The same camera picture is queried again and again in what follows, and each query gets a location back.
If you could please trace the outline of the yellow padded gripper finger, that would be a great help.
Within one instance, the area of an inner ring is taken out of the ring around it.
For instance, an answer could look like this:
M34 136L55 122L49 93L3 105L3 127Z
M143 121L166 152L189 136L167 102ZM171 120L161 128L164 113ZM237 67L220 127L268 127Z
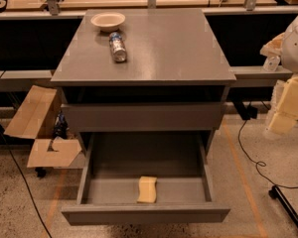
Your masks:
M298 74L287 81L277 81L270 104L267 130L276 135L290 132L298 121Z

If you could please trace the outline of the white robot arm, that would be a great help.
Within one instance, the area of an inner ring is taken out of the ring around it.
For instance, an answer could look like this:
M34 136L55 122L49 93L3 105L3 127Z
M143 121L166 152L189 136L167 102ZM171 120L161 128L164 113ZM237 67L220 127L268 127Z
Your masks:
M285 82L278 81L271 97L271 109L267 115L265 134L277 137L287 134L298 121L298 16L266 45L260 53L266 56L263 69L275 71L279 64L292 71Z

